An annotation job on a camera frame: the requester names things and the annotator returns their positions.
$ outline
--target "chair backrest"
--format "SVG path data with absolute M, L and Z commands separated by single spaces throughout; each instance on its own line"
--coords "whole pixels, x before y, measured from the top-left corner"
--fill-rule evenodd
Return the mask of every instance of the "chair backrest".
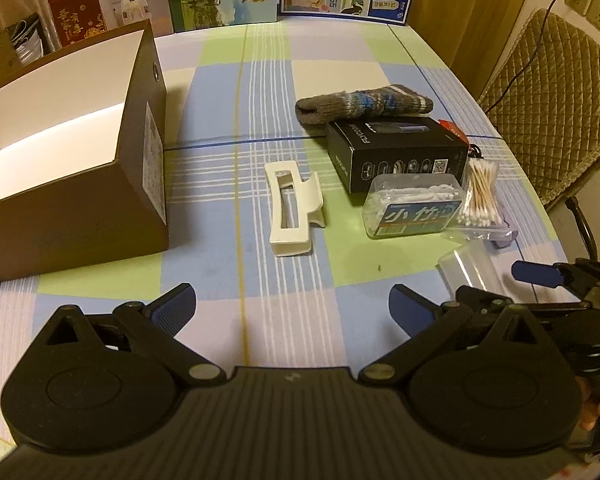
M 546 11 L 520 33 L 507 62 L 480 98 L 487 110 L 528 63 Z M 573 193 L 600 165 L 600 46 L 550 14 L 538 56 L 489 114 L 544 206 Z

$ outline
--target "tablecloth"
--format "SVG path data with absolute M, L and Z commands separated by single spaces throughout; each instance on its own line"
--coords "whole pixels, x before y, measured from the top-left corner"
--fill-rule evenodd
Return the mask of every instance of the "tablecloth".
M 149 301 L 189 282 L 198 307 L 177 339 L 231 373 L 235 365 L 349 365 L 354 374 L 407 336 L 387 296 L 404 283 L 435 302 L 450 295 L 435 269 L 458 244 L 441 235 L 370 240 L 360 206 L 343 190 L 324 131 L 303 129 L 296 99 L 404 84 L 434 101 L 432 117 L 457 123 L 500 163 L 497 191 L 520 229 L 491 250 L 507 293 L 561 301 L 562 290 L 516 283 L 518 259 L 564 253 L 506 144 L 453 73 L 409 27 L 329 18 L 201 30 L 158 38 L 168 86 L 166 181 L 171 248 L 100 266 L 0 283 L 0 391 L 32 338 L 62 304 L 87 314 Z M 264 164 L 297 160 L 317 171 L 326 227 L 314 250 L 275 258 Z M 13 445 L 0 414 L 0 456 Z

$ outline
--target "chair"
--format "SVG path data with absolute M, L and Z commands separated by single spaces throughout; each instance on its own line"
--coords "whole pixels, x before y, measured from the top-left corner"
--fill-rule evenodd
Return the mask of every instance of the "chair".
M 485 88 L 478 101 L 484 110 L 530 59 L 545 13 L 541 9 L 531 16 L 506 63 Z M 489 118 L 545 208 L 573 197 L 600 167 L 600 46 L 584 31 L 550 14 L 538 56 Z M 595 242 L 577 201 L 568 205 L 591 251 Z

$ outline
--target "cotton swab bundle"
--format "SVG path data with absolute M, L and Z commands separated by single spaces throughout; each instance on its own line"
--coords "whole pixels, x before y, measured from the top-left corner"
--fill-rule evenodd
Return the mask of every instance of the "cotton swab bundle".
M 465 226 L 489 227 L 502 224 L 494 186 L 498 164 L 483 158 L 470 158 L 467 167 L 467 190 L 458 212 L 458 223 Z

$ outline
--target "hand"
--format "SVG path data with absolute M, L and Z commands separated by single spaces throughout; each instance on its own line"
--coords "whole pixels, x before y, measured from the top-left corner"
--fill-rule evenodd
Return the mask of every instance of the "hand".
M 591 385 L 582 377 L 576 377 L 582 391 L 582 411 L 580 412 L 579 426 L 585 431 L 591 431 L 600 416 L 600 402 L 591 397 Z

